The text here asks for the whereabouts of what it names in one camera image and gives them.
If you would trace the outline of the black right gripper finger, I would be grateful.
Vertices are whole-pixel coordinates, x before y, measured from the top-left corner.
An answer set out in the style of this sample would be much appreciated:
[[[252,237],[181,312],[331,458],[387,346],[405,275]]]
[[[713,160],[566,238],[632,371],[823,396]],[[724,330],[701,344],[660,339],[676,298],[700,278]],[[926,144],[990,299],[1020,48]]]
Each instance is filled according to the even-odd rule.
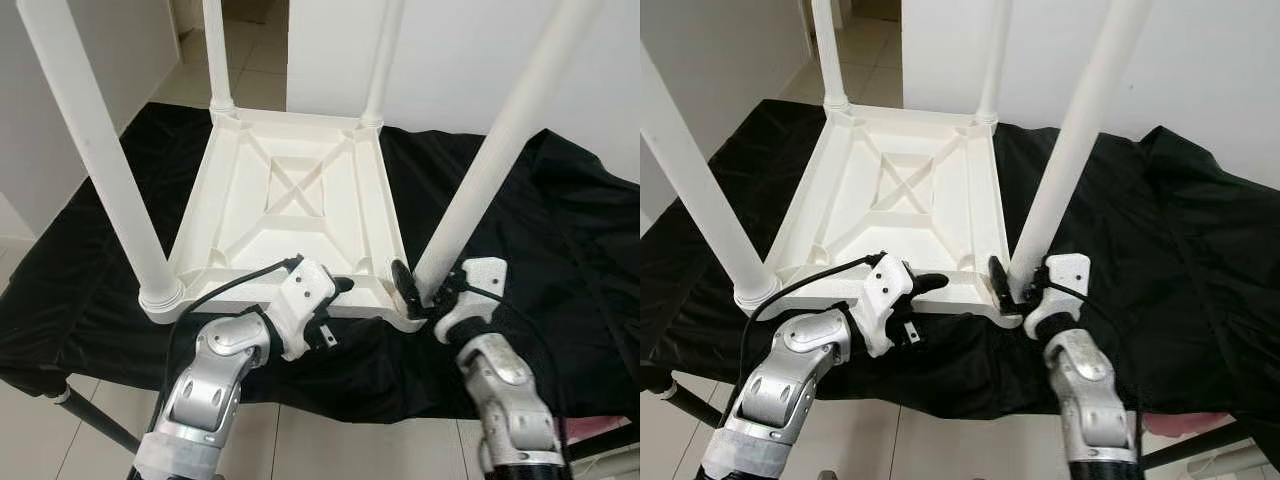
[[[988,257],[989,284],[993,297],[1000,307],[1015,307],[1016,301],[1009,283],[1009,273],[998,256]]]
[[[417,288],[412,271],[407,268],[403,260],[393,260],[390,264],[390,273],[396,289],[404,302],[407,311],[406,316],[408,319],[424,319],[425,307],[422,306],[420,289]]]

